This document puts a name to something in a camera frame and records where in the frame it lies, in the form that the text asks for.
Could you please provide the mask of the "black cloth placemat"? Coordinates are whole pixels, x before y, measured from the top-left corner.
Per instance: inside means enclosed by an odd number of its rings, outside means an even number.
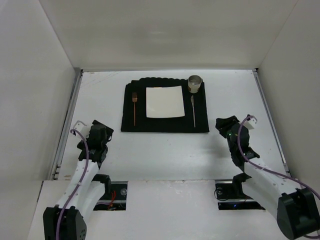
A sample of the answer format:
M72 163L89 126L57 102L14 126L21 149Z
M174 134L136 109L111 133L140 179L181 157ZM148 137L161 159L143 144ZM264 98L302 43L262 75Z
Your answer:
M146 88L176 86L182 86L185 116L176 118L147 118ZM137 93L136 126L134 126L133 92ZM202 83L199 91L194 94L195 128L193 124L191 96L192 94L188 91L186 79L144 77L139 80L132 80L131 83L125 86L121 131L132 133L208 133L210 129L205 84Z

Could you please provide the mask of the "silver knife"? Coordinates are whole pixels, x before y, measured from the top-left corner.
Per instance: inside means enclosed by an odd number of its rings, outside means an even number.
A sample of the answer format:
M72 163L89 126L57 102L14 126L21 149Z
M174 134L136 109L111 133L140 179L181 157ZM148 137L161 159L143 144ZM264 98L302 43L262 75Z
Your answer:
M192 118L193 118L193 127L196 128L196 116L195 116L195 105L194 105L194 95L190 97L190 102L192 106Z

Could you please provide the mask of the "copper fork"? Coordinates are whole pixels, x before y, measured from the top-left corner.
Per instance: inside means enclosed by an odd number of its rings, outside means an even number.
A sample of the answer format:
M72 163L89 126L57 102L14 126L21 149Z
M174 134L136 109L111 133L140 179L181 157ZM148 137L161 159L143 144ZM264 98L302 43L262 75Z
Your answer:
M136 92L132 93L133 102L133 125L136 126L136 103L138 102L138 95Z

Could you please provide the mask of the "metal cup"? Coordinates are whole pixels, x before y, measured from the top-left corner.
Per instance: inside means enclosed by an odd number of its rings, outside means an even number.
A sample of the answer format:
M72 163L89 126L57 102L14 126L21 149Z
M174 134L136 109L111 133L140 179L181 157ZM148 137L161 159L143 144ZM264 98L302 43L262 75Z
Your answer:
M188 91L192 94L195 94L199 91L201 84L203 82L203 79L198 75L191 75L187 79L187 88Z

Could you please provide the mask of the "square white plate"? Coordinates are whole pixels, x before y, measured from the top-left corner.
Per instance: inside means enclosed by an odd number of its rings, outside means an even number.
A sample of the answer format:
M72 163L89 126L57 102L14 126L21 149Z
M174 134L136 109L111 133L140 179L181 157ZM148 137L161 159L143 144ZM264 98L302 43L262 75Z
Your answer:
M185 116L182 86L147 87L146 117L152 119Z

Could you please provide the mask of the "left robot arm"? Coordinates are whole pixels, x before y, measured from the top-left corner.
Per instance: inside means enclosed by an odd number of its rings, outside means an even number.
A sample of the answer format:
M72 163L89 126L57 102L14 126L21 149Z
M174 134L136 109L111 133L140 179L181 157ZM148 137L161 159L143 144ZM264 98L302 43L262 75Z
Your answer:
M78 121L70 132L80 138L77 148L81 152L67 189L55 206L47 207L43 213L46 240L84 240L90 214L100 198L111 191L110 177L99 174L99 170L113 129L97 120L91 126Z

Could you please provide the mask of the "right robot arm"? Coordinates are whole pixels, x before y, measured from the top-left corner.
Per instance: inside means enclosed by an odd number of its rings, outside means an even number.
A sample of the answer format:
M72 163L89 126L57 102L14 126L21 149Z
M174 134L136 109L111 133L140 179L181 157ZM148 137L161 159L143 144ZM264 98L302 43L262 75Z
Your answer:
M320 212L318 192L300 180L272 170L249 144L249 127L257 118L247 115L217 118L215 128L227 140L232 162L242 173L233 178L238 195L250 197L276 220L278 228L289 240L304 237L318 240Z

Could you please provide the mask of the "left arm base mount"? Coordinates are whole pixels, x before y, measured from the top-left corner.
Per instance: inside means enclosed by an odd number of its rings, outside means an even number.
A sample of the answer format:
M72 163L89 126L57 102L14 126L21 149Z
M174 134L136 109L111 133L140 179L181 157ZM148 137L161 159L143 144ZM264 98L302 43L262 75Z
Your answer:
M93 182L104 184L105 192L98 200L94 211L125 211L127 207L128 182L111 181L109 175L97 174Z

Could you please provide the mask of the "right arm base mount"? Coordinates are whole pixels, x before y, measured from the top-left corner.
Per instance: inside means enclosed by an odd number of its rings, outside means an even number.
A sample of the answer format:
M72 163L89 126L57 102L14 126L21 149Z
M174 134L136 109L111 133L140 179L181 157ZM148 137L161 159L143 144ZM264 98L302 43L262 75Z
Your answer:
M250 177L245 173L238 174L232 180L216 180L214 196L220 211L265 210L251 197L245 195L242 183Z

